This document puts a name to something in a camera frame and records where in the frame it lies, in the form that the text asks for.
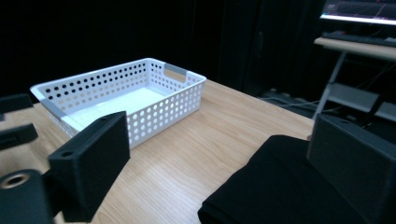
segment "black fabric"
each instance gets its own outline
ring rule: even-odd
[[[211,223],[364,223],[306,159],[308,142],[271,136],[198,211]]]

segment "white tray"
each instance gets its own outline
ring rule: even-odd
[[[126,111],[133,148],[199,109],[205,81],[147,58],[37,84],[31,92],[70,137],[104,115]]]

